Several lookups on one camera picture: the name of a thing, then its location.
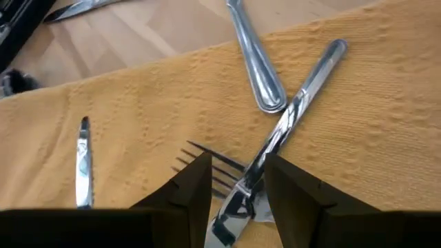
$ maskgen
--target fork handle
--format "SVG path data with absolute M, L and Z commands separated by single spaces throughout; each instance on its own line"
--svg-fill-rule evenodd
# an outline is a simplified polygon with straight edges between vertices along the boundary
M 227 3 L 259 108 L 267 113 L 283 110 L 287 96 L 257 34 L 243 10 L 241 1 Z

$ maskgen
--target fork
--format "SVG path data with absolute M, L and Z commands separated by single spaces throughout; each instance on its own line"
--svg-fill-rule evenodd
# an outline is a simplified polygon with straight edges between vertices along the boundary
M 234 159 L 229 158 L 227 156 L 224 156 L 218 152 L 215 152 L 214 150 L 207 148 L 203 145 L 199 145 L 198 143 L 195 143 L 192 141 L 187 141 L 187 142 L 190 145 L 197 147 L 197 148 L 201 149 L 202 151 L 211 154 L 213 157 L 215 157 L 218 160 L 229 165 L 231 168 L 234 168 L 236 171 L 239 171 L 242 174 L 245 171 L 245 166 L 236 162 Z M 182 151 L 182 153 L 191 157 L 192 159 L 195 159 L 197 157 L 195 154 L 187 151 L 186 149 L 181 149 L 181 151 Z M 176 157 L 176 159 L 185 165 L 189 165 L 189 162 L 187 162 L 185 159 L 182 159 L 180 157 Z M 222 175 L 225 175 L 233 183 L 233 185 L 235 183 L 237 183 L 237 181 L 239 180 L 233 174 L 226 172 L 224 169 L 221 169 L 220 167 L 218 167 L 216 165 L 212 165 L 212 167 L 215 171 L 219 172 Z M 172 167 L 172 169 L 175 172 L 180 172 L 180 169 L 178 169 L 176 167 Z M 233 187 L 231 185 L 229 185 L 228 183 L 226 183 L 225 181 L 223 181 L 222 179 L 220 179 L 216 176 L 213 176 L 212 179 L 214 182 L 218 183 L 220 186 L 222 186 L 228 192 L 233 190 Z M 258 188 L 259 188 L 258 193 L 256 194 L 256 197 L 254 198 L 254 201 L 253 201 L 253 206 L 254 206 L 255 212 L 254 212 L 254 215 L 252 216 L 252 219 L 258 223 L 265 223 L 265 222 L 274 223 L 274 217 L 273 217 L 273 214 L 272 214 L 271 209 L 269 207 L 268 196 L 267 196 L 267 192 L 265 191 L 265 186 L 264 186 L 263 180 L 260 182 Z M 215 188 L 212 188 L 212 193 L 213 193 L 213 196 L 216 198 L 219 198 L 222 200 L 227 198 L 226 194 L 224 194 L 223 192 L 221 192 Z

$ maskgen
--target butter knife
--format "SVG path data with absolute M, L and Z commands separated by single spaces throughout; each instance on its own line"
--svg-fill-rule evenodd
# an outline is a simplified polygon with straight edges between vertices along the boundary
M 92 151 L 90 149 L 90 122 L 86 116 L 81 120 L 76 143 L 76 207 L 91 209 L 93 206 Z
M 70 17 L 74 17 L 78 14 L 83 14 L 91 10 L 104 7 L 111 3 L 127 0 L 83 0 L 78 3 L 59 8 L 54 12 L 51 12 L 44 20 L 44 23 L 50 23 L 55 21 L 61 21 Z
M 255 187 L 262 178 L 266 155 L 276 153 L 281 149 L 346 50 L 347 43 L 341 39 L 332 41 L 328 46 L 283 112 L 253 162 L 245 170 L 244 176 L 234 185 L 219 212 L 208 225 L 205 248 L 232 247 L 237 241 L 242 230 L 256 213 L 253 204 L 257 193 Z

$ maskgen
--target knife blade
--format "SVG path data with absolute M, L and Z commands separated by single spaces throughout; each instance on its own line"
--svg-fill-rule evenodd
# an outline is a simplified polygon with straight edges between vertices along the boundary
M 92 185 L 92 153 L 90 149 L 90 122 L 87 116 L 80 124 L 78 141 L 76 143 L 76 178 L 75 193 L 76 207 L 91 209 L 93 206 Z
M 84 0 L 78 3 L 73 3 L 71 5 L 59 8 L 54 12 L 50 13 L 44 20 L 44 23 L 51 23 L 55 21 L 61 21 L 70 17 L 74 17 L 78 14 L 83 14 L 89 12 L 96 8 L 106 6 L 111 3 L 116 3 L 122 0 Z

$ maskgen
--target wooden table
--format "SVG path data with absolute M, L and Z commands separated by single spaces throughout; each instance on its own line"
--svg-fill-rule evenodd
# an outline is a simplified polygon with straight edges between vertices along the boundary
M 243 1 L 264 34 L 375 0 Z M 233 40 L 225 0 L 131 0 L 40 25 L 11 66 L 52 86 Z

